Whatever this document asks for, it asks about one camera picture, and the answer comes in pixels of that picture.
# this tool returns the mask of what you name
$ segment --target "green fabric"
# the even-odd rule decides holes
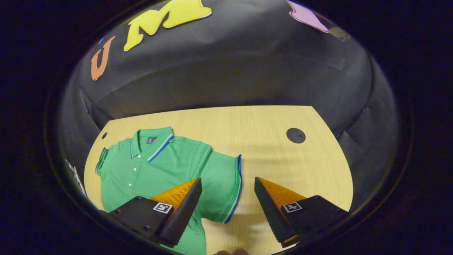
[[[206,253],[200,219],[225,223],[241,188],[237,157],[214,152],[203,142],[174,137],[171,127],[139,130],[131,139],[104,149],[96,174],[101,177],[106,212],[135,196],[151,198],[201,177],[200,200],[178,245],[172,249],[187,255]]]

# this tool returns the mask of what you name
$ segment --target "shirt sleeve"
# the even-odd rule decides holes
[[[105,165],[105,161],[106,161],[106,158],[107,158],[107,155],[109,153],[109,150],[104,148],[101,152],[101,155],[99,156],[99,161],[96,165],[96,169],[95,169],[95,173],[99,176],[103,176],[104,173],[104,165]]]
[[[239,200],[242,186],[241,156],[210,151],[201,164],[202,194],[198,213],[210,221],[227,223]]]

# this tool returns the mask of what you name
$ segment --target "wooden table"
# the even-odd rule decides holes
[[[138,129],[171,126],[175,136],[202,141],[216,152],[242,154],[242,192],[228,224],[202,219],[207,254],[246,248],[251,254],[282,251],[254,192],[256,176],[305,197],[321,195],[349,210],[352,178],[343,152],[326,123],[311,106],[239,106],[154,113],[109,121],[88,155],[85,189],[99,209],[101,180],[95,175],[104,147],[131,138]],[[286,137],[289,128],[306,135],[303,143]]]

